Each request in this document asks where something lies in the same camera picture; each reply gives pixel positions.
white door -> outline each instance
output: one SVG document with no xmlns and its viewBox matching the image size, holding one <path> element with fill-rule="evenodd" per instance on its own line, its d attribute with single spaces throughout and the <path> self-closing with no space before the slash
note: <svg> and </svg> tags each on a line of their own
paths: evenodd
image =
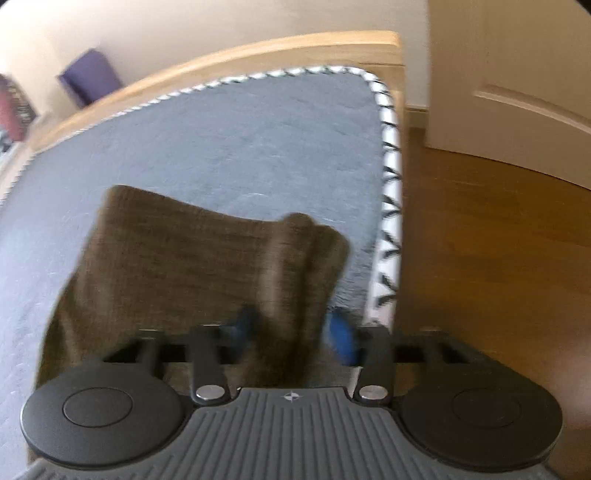
<svg viewBox="0 0 591 480">
<path fill-rule="evenodd" d="M 576 0 L 430 0 L 427 144 L 591 189 L 591 15 Z"/>
</svg>

gray rug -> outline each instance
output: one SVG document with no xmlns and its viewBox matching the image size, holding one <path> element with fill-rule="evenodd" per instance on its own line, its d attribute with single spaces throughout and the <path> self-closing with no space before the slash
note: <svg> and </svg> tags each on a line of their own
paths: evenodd
<svg viewBox="0 0 591 480">
<path fill-rule="evenodd" d="M 335 227 L 352 254 L 333 304 L 361 316 L 382 165 L 378 107 L 366 82 L 350 74 L 249 80 L 181 95 L 38 155 L 0 209 L 2 477 L 25 466 L 19 409 L 46 321 L 107 188 L 128 184 L 247 218 L 304 212 Z M 312 382 L 326 375 L 336 384 L 345 377 L 334 369 Z"/>
</svg>

white wall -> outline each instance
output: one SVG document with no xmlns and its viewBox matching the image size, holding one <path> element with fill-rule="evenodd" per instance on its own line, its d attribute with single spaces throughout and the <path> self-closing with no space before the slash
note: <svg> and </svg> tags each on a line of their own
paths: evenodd
<svg viewBox="0 0 591 480">
<path fill-rule="evenodd" d="M 401 35 L 407 102 L 428 105 L 427 0 L 9 0 L 0 9 L 0 59 L 39 111 L 65 117 L 74 106 L 55 76 L 90 47 L 127 85 L 253 41 L 372 29 Z"/>
</svg>

circular pad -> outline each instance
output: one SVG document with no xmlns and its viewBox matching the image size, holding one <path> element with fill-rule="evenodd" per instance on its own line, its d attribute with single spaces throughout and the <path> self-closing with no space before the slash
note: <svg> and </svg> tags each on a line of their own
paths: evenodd
<svg viewBox="0 0 591 480">
<path fill-rule="evenodd" d="M 115 388 L 87 388 L 64 403 L 64 415 L 81 427 L 106 427 L 123 420 L 131 411 L 131 397 Z"/>
<path fill-rule="evenodd" d="M 427 374 L 404 397 L 401 419 L 434 457 L 485 472 L 541 462 L 562 428 L 552 395 L 493 362 L 456 364 Z"/>
<path fill-rule="evenodd" d="M 134 364 L 88 363 L 67 370 L 31 395 L 21 428 L 49 460 L 97 468 L 156 450 L 180 427 L 177 393 Z"/>
</svg>

brown towel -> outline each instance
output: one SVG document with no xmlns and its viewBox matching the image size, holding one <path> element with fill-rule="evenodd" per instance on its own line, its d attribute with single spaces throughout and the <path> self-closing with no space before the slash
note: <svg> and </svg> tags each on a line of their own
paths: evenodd
<svg viewBox="0 0 591 480">
<path fill-rule="evenodd" d="M 297 383 L 347 254 L 343 236 L 300 213 L 246 220 L 113 187 L 51 318 L 36 386 L 140 328 L 185 332 L 245 303 L 262 320 L 230 384 Z"/>
</svg>

